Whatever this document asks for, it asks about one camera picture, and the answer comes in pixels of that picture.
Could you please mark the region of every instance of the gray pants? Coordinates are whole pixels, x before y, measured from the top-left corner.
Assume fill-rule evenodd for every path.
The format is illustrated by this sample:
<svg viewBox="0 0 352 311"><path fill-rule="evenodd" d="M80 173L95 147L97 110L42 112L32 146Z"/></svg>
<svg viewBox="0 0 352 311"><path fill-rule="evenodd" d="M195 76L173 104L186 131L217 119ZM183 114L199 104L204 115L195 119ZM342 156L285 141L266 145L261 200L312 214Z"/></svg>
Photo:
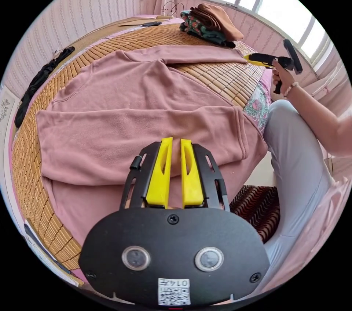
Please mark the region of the gray pants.
<svg viewBox="0 0 352 311"><path fill-rule="evenodd" d="M321 147L290 102L270 105L264 139L272 155L280 202L280 223L264 245L270 261L257 294L282 266L301 231L331 185Z"/></svg>

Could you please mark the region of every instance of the black cloth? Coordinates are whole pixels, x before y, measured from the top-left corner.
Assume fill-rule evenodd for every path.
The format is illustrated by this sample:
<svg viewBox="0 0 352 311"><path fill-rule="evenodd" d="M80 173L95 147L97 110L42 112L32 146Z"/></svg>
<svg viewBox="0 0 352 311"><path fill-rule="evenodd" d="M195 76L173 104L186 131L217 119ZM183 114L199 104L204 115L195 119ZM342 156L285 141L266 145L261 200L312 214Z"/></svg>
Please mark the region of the black cloth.
<svg viewBox="0 0 352 311"><path fill-rule="evenodd" d="M25 94L23 95L21 105L19 106L16 116L15 116L15 126L19 128L22 125L23 119L25 118L29 103L33 98L36 91L43 85L43 83L48 79L49 75L53 70L70 54L74 51L74 47L65 48L60 55L50 61L48 64L44 65L41 70L34 76L33 80L28 86Z"/></svg>
<svg viewBox="0 0 352 311"><path fill-rule="evenodd" d="M221 47L227 47L227 48L235 48L236 47L236 44L234 42L229 42L229 41L224 41L224 42L221 42L221 43L216 43L212 40L209 40L209 39L205 39L205 38L202 38L199 34L195 33L195 32L192 32L192 31L188 31L186 32L188 35L190 36L194 36L194 37L197 37L199 39L202 39L202 40L206 40L207 42L210 42L212 44L215 44L216 46L221 46Z"/></svg>

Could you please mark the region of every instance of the cable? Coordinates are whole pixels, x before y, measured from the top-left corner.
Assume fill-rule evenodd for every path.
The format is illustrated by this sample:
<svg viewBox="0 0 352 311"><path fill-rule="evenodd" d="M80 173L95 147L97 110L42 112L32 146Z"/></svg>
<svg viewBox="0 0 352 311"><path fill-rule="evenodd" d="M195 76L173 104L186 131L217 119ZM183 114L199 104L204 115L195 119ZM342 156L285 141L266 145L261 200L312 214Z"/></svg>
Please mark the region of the cable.
<svg viewBox="0 0 352 311"><path fill-rule="evenodd" d="M178 4L181 4L182 5L182 11L184 10L184 5L183 5L183 3L181 3L181 2L179 2L179 3L177 3L177 4L175 4L175 12L172 14L172 15L174 15L174 14L176 14L176 12L177 12L177 6L178 6Z"/></svg>
<svg viewBox="0 0 352 311"><path fill-rule="evenodd" d="M168 4L168 3L174 4L174 7L176 6L176 4L175 4L173 1L168 1L167 3L165 3L165 4L163 5L163 7L162 7L162 13L164 13L165 5Z"/></svg>

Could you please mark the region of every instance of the wall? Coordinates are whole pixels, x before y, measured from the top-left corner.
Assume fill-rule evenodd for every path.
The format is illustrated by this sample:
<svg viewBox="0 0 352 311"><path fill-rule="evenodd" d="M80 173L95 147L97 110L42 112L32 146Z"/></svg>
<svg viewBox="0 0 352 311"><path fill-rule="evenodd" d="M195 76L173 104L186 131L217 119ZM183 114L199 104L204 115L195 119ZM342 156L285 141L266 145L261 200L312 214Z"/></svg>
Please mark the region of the wall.
<svg viewBox="0 0 352 311"><path fill-rule="evenodd" d="M19 102L20 99L12 94L6 86L0 91L0 191L15 227L20 234L24 235L23 216L17 204L11 181L8 147L13 138L12 119L16 114Z"/></svg>
<svg viewBox="0 0 352 311"><path fill-rule="evenodd" d="M176 0L176 2L182 2L185 9L189 9L191 6L197 6L201 0ZM271 27L260 22L252 16L237 11L231 7L221 5L231 18L233 24L243 33L243 42L248 44L259 53L268 53L274 55L287 55L286 50L282 45L283 37L273 31ZM297 76L297 80L300 84L305 87L312 85L314 82L327 77L331 72L334 71L341 57L331 43L331 46L327 49L317 65L311 68L310 64L299 55L303 66L303 73ZM343 75L339 75L341 78L340 83L333 90L326 90L326 95L319 99L319 102L324 106L328 107L337 116L341 115L352 102L352 86L348 79L347 71L343 70Z"/></svg>
<svg viewBox="0 0 352 311"><path fill-rule="evenodd" d="M156 0L54 0L17 45L2 83L22 97L30 81L57 50L109 23L152 14Z"/></svg>

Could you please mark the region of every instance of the person's hand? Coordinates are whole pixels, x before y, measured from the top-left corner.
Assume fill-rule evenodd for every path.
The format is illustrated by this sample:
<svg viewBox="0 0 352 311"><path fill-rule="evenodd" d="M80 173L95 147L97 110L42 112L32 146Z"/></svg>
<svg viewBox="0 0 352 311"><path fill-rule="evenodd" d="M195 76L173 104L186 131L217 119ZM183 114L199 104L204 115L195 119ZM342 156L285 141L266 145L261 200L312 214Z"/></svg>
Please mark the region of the person's hand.
<svg viewBox="0 0 352 311"><path fill-rule="evenodd" d="M272 83L276 86L279 81L282 82L280 93L285 94L287 89L292 86L295 79L293 75L286 69L284 69L276 60L272 62L275 69L272 70Z"/></svg>

